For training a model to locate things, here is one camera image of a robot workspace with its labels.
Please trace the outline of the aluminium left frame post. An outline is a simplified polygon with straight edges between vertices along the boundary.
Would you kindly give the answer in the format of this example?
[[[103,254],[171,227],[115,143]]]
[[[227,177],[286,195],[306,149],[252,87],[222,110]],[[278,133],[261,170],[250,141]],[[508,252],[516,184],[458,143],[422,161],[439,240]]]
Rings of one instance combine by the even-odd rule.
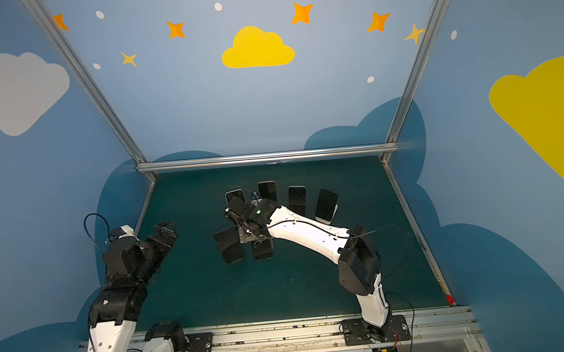
[[[138,166],[148,162],[43,0],[20,0]]]

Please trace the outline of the aluminium frame post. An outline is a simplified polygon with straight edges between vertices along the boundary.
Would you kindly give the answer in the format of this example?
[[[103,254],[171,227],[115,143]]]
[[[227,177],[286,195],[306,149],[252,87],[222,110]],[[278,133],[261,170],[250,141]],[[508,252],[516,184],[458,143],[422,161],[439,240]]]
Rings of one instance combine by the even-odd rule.
[[[406,121],[407,114],[410,106],[417,93],[418,85],[421,81],[422,74],[425,71],[426,63],[429,59],[435,39],[440,31],[441,23],[446,15],[446,11],[451,0],[434,0],[428,19],[426,21],[425,32],[422,34],[422,40],[418,43],[416,55],[406,85],[398,106],[396,108],[394,117],[391,121],[391,126],[387,134],[386,145],[390,148],[382,152],[381,163],[387,166],[392,153],[398,149],[398,139],[402,132],[404,122]]]
[[[20,0],[138,166],[148,162],[43,0]]]

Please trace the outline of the phone on white stand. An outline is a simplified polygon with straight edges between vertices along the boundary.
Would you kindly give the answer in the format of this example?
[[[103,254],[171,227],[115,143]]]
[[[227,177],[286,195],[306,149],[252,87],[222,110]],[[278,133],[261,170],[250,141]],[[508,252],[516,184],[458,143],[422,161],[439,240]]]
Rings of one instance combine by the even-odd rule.
[[[288,187],[288,208],[299,216],[306,214],[307,188],[305,186]]]

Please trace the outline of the black phone front stand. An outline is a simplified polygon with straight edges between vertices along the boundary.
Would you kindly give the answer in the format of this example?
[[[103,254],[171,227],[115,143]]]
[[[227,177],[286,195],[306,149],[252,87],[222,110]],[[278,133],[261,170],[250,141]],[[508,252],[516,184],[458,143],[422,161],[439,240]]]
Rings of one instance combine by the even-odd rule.
[[[265,260],[273,256],[274,242],[272,238],[256,240],[252,243],[254,260]]]

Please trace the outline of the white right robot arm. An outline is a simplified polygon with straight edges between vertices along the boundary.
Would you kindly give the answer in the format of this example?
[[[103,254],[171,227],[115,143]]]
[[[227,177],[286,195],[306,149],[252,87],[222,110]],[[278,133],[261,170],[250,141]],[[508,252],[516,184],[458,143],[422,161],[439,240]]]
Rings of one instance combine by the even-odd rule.
[[[381,257],[368,233],[311,220],[269,199],[246,203],[234,197],[225,216],[251,240],[284,239],[327,257],[338,266],[341,286],[358,299],[363,323],[374,329],[386,326],[390,311]]]

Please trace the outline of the pink-edged phone on stand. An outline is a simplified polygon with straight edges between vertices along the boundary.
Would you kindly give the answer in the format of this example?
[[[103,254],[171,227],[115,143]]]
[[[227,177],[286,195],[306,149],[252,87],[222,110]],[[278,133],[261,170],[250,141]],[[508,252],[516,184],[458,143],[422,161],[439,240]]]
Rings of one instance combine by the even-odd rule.
[[[277,202],[276,183],[274,181],[259,182],[258,192],[260,198]]]

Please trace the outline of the aluminium back frame bar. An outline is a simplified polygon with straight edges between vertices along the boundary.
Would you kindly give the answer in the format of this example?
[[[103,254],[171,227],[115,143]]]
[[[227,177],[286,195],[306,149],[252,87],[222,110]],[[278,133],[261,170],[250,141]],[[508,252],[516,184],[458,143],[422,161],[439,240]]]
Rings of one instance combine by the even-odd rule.
[[[139,163],[137,170],[139,173],[161,173],[164,171],[181,171],[184,169],[207,169],[218,167],[234,167],[241,165],[253,165],[264,163],[276,163],[287,161],[299,161],[321,158],[333,158],[344,156],[356,156],[367,154],[379,154],[395,152],[399,148],[397,143],[385,143],[363,146],[344,146],[340,148],[317,149],[317,150],[298,150],[287,152],[263,153],[241,156],[229,156],[218,158],[206,158],[195,160],[172,160]]]

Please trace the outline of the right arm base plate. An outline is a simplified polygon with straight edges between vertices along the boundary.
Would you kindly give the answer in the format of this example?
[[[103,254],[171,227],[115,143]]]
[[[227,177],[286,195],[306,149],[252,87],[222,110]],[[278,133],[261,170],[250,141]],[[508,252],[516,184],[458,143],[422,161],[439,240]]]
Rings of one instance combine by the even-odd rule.
[[[368,324],[363,319],[347,319],[340,324],[339,332],[347,346],[410,341],[410,324],[403,315],[389,315],[382,327]]]

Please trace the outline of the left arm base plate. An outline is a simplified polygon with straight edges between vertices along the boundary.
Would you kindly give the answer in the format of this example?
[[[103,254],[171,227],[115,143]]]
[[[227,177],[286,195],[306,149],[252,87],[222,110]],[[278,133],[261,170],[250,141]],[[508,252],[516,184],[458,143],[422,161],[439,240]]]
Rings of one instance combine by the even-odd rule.
[[[212,352],[212,332],[188,333],[185,335],[185,352]]]

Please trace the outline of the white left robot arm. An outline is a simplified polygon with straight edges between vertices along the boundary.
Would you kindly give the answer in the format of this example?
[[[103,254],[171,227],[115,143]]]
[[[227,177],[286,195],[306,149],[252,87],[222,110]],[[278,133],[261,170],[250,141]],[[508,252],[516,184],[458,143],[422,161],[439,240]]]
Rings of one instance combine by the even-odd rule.
[[[87,352],[128,352],[148,296],[148,283],[177,239],[172,221],[155,225],[145,240],[139,240],[127,225],[109,233],[109,244],[101,257],[107,269],[106,282],[89,310]],[[171,321],[150,328],[141,352],[188,352],[188,348],[180,322]]]

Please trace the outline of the aluminium right frame post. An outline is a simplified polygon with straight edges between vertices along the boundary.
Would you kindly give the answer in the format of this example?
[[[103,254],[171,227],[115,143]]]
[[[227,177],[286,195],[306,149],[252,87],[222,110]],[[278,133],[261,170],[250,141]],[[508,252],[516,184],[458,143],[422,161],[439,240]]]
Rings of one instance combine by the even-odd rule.
[[[422,40],[418,43],[416,55],[406,85],[398,106],[396,108],[394,117],[391,121],[391,126],[387,134],[386,145],[390,148],[382,152],[381,163],[387,166],[392,153],[398,149],[398,139],[402,132],[404,122],[406,121],[407,114],[410,106],[417,93],[418,85],[421,81],[422,74],[425,71],[426,63],[429,59],[435,39],[440,31],[441,23],[446,15],[446,11],[451,0],[434,0],[428,19],[426,21],[425,32],[422,34]]]

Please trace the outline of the phone on wooden stand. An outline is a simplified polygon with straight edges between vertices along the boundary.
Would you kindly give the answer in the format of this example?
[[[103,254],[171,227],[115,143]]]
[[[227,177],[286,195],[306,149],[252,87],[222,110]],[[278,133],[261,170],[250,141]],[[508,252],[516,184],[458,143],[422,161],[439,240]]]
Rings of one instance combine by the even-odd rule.
[[[230,190],[225,194],[225,200],[229,206],[235,205],[237,202],[246,202],[244,189],[236,188],[235,190]]]

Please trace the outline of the black phone stand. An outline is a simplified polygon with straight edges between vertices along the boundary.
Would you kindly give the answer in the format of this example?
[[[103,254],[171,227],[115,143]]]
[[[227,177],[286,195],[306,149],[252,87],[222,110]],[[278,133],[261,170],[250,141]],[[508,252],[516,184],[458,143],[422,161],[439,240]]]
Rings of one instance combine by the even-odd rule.
[[[235,263],[244,258],[240,235],[235,226],[224,229],[215,234],[217,248],[227,264]]]
[[[256,240],[252,243],[254,260],[265,260],[273,256],[274,242],[272,238]]]
[[[338,194],[327,189],[320,189],[316,203],[315,219],[327,225],[331,222],[338,210]]]

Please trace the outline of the aluminium front rail assembly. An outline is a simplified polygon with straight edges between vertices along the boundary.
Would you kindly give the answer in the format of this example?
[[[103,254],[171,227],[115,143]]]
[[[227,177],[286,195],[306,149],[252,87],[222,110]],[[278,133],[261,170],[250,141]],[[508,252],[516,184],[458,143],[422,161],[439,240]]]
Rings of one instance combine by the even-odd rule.
[[[347,346],[339,332],[343,320],[331,316],[284,322],[187,328],[188,333],[212,332],[212,352],[492,352],[471,310],[465,307],[412,310],[410,341]],[[145,333],[132,336],[128,352],[141,352]],[[79,352],[87,352],[88,345]]]

